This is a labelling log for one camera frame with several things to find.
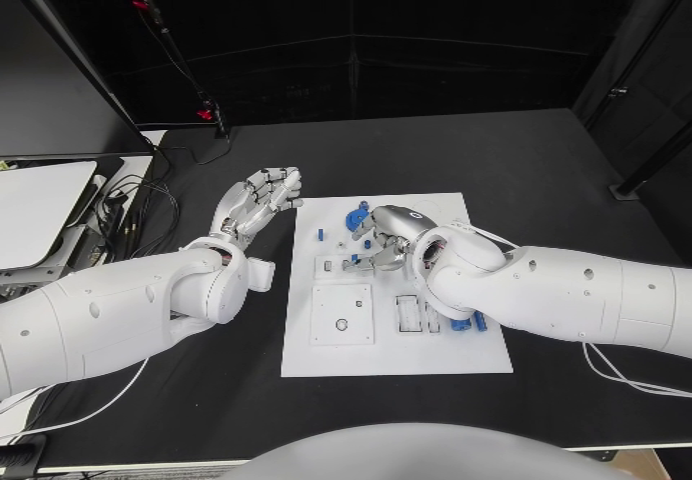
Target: blue plastic part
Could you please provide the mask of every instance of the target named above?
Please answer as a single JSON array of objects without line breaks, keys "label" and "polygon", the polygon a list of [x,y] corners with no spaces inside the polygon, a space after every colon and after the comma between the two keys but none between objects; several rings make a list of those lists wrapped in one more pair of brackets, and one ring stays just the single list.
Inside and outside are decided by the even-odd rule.
[{"label": "blue plastic part", "polygon": [[471,319],[468,320],[449,320],[451,322],[451,329],[455,332],[461,332],[464,330],[468,330],[471,328]]},{"label": "blue plastic part", "polygon": [[370,214],[369,210],[369,205],[367,202],[363,200],[360,202],[360,205],[357,206],[357,210],[353,210],[347,215],[346,215],[346,228],[354,232],[357,226],[360,225],[360,222],[364,220],[367,215]]},{"label": "blue plastic part", "polygon": [[475,328],[478,329],[478,332],[484,332],[487,330],[486,317],[477,310],[473,314],[473,318],[475,320]]}]

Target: black wall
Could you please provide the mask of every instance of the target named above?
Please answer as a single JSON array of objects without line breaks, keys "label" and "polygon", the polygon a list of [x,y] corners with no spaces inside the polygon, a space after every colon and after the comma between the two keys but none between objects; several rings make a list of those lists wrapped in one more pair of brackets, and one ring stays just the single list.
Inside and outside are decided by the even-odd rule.
[{"label": "black wall", "polygon": [[[571,106],[634,0],[158,0],[233,124]],[[137,123],[197,102],[129,0],[53,7]]]}]

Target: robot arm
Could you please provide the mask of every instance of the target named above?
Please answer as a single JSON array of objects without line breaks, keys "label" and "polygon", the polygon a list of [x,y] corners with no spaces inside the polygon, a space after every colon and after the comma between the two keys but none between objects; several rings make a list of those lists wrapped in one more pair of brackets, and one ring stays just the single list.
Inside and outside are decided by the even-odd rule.
[{"label": "robot arm", "polygon": [[301,205],[297,169],[233,185],[210,235],[178,252],[102,265],[0,305],[0,398],[114,372],[227,323],[274,264],[243,250],[275,213]]},{"label": "robot arm", "polygon": [[[402,218],[402,211],[413,232],[408,243],[399,240],[400,228],[379,222],[382,217]],[[415,286],[444,316],[464,320],[478,310],[501,325],[559,340],[633,345],[692,357],[690,270],[542,247],[504,254],[468,225],[428,228],[429,219],[411,213],[377,207],[370,226],[376,235],[398,238]],[[370,263],[377,268],[375,257]]]}]

